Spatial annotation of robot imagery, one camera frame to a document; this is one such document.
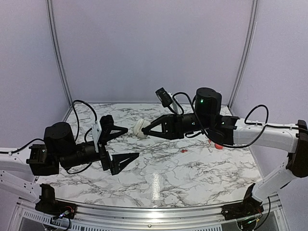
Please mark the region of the white earbuds charging case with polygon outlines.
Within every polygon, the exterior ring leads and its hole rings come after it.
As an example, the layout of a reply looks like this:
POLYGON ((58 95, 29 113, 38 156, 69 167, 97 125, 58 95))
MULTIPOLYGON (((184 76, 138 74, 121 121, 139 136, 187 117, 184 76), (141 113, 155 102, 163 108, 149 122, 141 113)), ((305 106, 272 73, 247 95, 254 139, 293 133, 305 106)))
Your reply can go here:
POLYGON ((146 139, 147 135, 142 132, 142 129, 150 125, 150 122, 145 119, 139 119, 133 128, 133 134, 140 139, 146 139))

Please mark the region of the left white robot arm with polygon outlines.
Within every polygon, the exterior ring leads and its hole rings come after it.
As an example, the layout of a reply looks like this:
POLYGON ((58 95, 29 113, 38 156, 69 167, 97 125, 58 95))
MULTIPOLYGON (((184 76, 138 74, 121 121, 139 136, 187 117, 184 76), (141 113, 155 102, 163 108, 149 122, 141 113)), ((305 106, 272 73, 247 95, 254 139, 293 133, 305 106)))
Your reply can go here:
POLYGON ((58 122, 45 129, 43 143, 31 142, 24 148, 0 153, 0 187, 30 202, 40 201, 50 214, 57 214, 61 204, 54 199, 54 188, 46 184, 24 181, 10 171, 31 173, 34 176, 59 174, 59 169, 99 161, 104 171, 119 174, 128 164, 139 157, 139 153, 110 155, 106 150, 109 141, 128 132, 125 127, 114 125, 111 115, 101 117, 91 127, 92 140, 76 143, 71 126, 58 122))

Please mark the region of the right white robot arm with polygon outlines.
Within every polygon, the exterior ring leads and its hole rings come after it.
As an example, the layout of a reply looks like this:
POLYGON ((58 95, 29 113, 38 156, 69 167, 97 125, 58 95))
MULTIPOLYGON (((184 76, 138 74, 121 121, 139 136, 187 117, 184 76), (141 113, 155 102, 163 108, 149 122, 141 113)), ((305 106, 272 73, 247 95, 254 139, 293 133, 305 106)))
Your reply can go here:
POLYGON ((251 145, 284 150, 288 153, 274 171, 250 186, 238 211, 248 216, 272 193, 282 189, 292 180, 308 175, 308 128, 304 120, 296 124, 271 124, 250 121, 248 118, 223 116, 220 93, 211 88, 199 88, 189 100, 192 113, 162 115, 137 128, 144 136, 177 140, 194 132, 204 134, 212 142, 227 148, 242 149, 251 145))

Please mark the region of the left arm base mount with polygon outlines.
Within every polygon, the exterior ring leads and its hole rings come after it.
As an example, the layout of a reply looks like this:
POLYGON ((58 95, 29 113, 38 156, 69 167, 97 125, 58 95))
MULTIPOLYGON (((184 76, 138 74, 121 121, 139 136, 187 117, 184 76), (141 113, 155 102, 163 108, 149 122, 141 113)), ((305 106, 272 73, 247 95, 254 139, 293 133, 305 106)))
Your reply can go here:
POLYGON ((55 190, 48 184, 40 184, 41 194, 35 209, 45 214, 60 216, 65 211, 68 215, 65 217, 73 219, 75 217, 77 205, 70 202, 59 201, 55 198, 55 190))

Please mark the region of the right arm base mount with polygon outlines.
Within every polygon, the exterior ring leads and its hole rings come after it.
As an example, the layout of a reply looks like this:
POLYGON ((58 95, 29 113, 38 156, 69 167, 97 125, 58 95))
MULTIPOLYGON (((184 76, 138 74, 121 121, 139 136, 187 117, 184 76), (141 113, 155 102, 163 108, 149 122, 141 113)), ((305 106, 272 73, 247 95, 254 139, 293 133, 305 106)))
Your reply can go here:
POLYGON ((247 188, 244 199, 241 202, 222 206, 221 214, 224 216, 225 220, 244 218, 260 214, 264 211, 262 202, 259 202, 252 197, 254 186, 255 183, 247 188))

